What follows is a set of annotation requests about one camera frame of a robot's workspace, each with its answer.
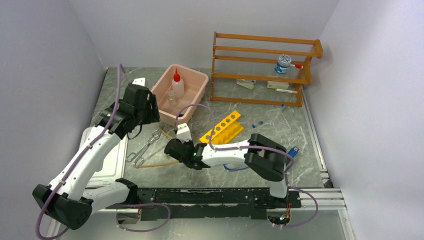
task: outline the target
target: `white wall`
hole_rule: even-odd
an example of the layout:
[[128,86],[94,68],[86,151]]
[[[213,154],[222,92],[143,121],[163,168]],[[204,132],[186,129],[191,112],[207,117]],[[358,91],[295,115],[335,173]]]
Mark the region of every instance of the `white wall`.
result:
[[341,0],[306,88],[358,240],[424,239],[424,3]]
[[2,0],[0,33],[0,239],[36,239],[33,189],[78,149],[104,70],[67,0]]
[[317,39],[339,0],[70,0],[106,66],[212,67],[214,32]]

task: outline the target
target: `small white box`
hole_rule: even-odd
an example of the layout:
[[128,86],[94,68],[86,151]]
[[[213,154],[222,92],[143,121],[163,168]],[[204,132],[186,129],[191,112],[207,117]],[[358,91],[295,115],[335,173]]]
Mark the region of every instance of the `small white box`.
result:
[[288,82],[266,81],[266,87],[269,89],[288,89]]

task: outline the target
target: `wooden rack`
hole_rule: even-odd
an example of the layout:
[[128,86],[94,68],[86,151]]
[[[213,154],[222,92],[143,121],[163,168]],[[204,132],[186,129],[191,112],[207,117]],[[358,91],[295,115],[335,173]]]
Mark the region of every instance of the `wooden rack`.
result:
[[[289,55],[293,60],[292,64],[302,65],[302,69],[290,67],[285,74],[275,72],[274,66],[277,58],[281,54]],[[213,36],[213,59],[211,74],[211,101],[240,102],[250,104],[268,104],[301,107],[302,84],[311,84],[311,60],[313,57],[321,58],[323,56],[323,47],[319,39],[294,39],[269,36],[239,35],[227,33],[214,33]],[[235,66],[231,70],[228,68],[219,68],[216,60],[232,61],[228,62]],[[254,74],[243,73],[242,69],[245,62],[254,62],[268,64],[264,70]],[[251,72],[249,66],[245,67],[245,72]],[[296,93],[296,102],[243,99],[232,97],[214,96],[214,79],[247,79],[257,81],[274,81],[294,84]]]

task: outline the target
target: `glass bottle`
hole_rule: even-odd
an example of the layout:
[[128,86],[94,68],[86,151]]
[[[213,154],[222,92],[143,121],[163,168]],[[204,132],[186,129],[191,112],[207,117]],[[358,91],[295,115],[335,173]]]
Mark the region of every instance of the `glass bottle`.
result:
[[175,107],[178,104],[178,97],[175,95],[174,90],[168,91],[168,102],[171,107]]

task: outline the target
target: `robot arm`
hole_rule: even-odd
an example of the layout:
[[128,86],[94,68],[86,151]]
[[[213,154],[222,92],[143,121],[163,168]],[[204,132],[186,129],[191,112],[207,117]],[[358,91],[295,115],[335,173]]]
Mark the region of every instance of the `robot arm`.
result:
[[250,139],[237,143],[216,145],[216,148],[232,150],[214,150],[206,143],[194,146],[187,124],[180,124],[177,128],[177,138],[171,139],[165,147],[165,154],[185,164],[188,168],[201,170],[216,165],[244,163],[254,172],[265,179],[269,185],[269,193],[276,198],[285,198],[288,186],[284,179],[284,171],[289,159],[285,156],[268,150],[240,148],[240,146],[263,146],[279,149],[286,152],[282,145],[260,134],[252,134]]
[[75,163],[77,156],[89,146],[89,150],[73,168],[66,183],[57,191],[47,206],[46,215],[59,221],[72,230],[81,227],[89,216],[100,209],[116,203],[138,203],[137,185],[123,178],[97,189],[85,189],[94,172],[100,171],[106,155],[137,125],[159,122],[159,110],[156,96],[144,87],[144,78],[136,79],[125,89],[123,99],[108,131],[94,144],[90,142],[99,134],[109,121],[114,105],[103,110],[96,118],[95,127],[91,130],[82,148],[78,150],[69,164],[48,185],[39,184],[32,192],[40,208],[52,193],[52,186],[62,182],[64,174]]

